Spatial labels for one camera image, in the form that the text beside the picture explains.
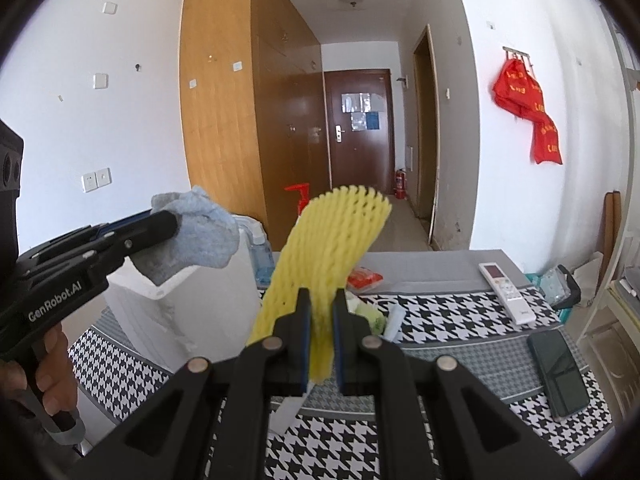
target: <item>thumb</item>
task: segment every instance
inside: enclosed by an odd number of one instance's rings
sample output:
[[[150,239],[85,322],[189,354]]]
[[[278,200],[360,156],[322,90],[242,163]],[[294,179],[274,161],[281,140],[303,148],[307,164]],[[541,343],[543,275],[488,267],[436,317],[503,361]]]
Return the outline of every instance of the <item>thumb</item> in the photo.
[[[0,391],[6,397],[13,397],[16,392],[27,389],[27,376],[22,367],[15,361],[0,361]]]

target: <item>remote control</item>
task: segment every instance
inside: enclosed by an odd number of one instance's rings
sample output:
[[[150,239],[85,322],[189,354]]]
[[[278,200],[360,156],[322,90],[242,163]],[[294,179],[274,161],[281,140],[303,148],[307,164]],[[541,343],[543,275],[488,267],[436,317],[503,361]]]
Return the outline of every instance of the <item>remote control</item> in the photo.
[[[524,325],[536,320],[536,313],[498,264],[480,264],[479,267],[516,325]]]

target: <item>silver rivet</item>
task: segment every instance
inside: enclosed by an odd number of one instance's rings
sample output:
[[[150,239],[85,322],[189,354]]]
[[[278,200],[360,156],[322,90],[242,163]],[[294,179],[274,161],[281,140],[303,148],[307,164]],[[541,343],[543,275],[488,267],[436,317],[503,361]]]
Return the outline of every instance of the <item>silver rivet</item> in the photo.
[[[445,372],[452,372],[458,368],[458,361],[450,355],[442,355],[438,357],[436,364],[440,370],[444,370]]]
[[[209,361],[204,357],[194,357],[187,363],[187,368],[192,374],[199,374],[209,368]]]
[[[276,337],[274,335],[269,336],[267,339],[265,339],[262,342],[262,346],[266,350],[278,350],[282,346],[282,339],[280,339],[279,337]]]
[[[375,350],[382,346],[382,339],[380,339],[377,335],[366,335],[362,338],[362,346],[364,346],[364,348],[368,348],[369,350]]]

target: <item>tile floor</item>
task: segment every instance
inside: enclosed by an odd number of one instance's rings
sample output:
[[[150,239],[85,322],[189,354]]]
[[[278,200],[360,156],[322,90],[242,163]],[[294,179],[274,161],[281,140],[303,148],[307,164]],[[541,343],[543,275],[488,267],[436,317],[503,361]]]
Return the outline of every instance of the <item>tile floor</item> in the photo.
[[[383,251],[431,251],[427,243],[427,233],[414,216],[414,212],[407,200],[389,197],[393,206],[391,215],[386,221],[378,239],[373,242],[370,252]]]

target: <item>human hand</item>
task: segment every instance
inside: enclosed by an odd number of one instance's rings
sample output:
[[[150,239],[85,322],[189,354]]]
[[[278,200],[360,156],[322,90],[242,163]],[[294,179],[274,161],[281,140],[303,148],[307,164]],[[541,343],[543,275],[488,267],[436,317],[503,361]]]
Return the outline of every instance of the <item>human hand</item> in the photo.
[[[49,415],[68,412],[78,404],[78,384],[73,363],[66,351],[68,340],[57,324],[44,335],[46,357],[36,370],[36,384],[43,392],[42,405]],[[15,362],[0,364],[0,388],[8,397],[16,397],[27,387],[24,370]]]

